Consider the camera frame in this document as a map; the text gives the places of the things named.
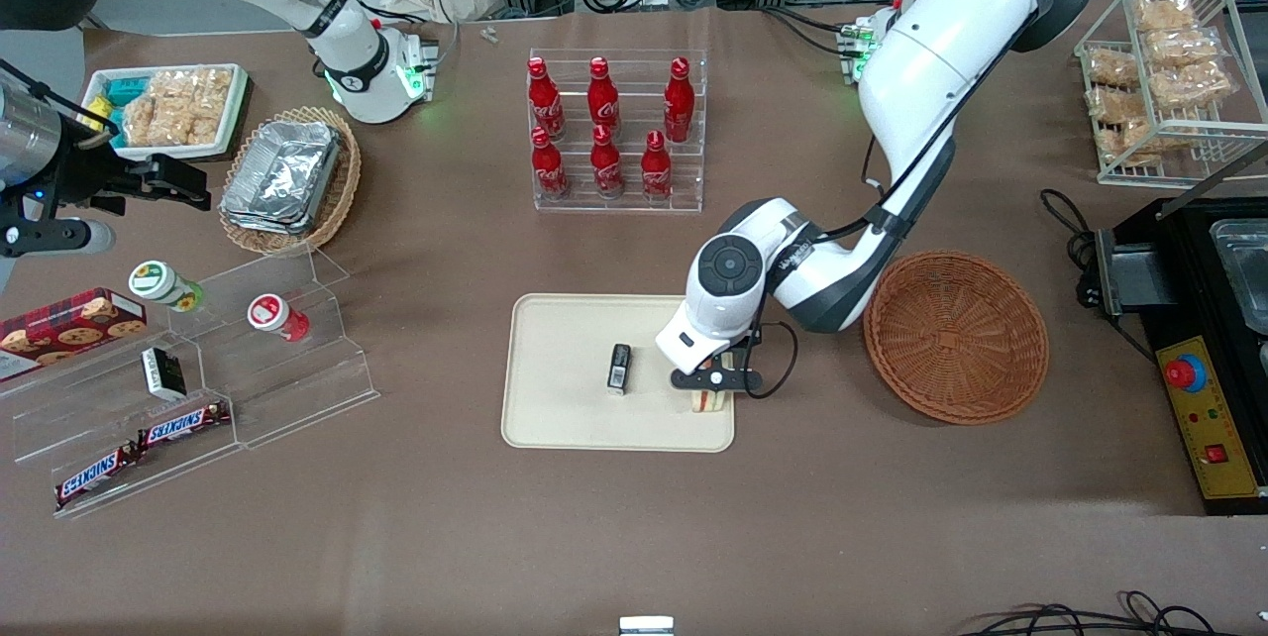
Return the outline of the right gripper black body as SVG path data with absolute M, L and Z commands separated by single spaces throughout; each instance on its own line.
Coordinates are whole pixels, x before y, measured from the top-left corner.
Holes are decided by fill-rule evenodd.
M 41 172 L 42 201 L 89 201 L 119 195 L 145 199 L 145 161 L 119 157 L 110 144 L 79 149 L 75 141 L 58 141 Z

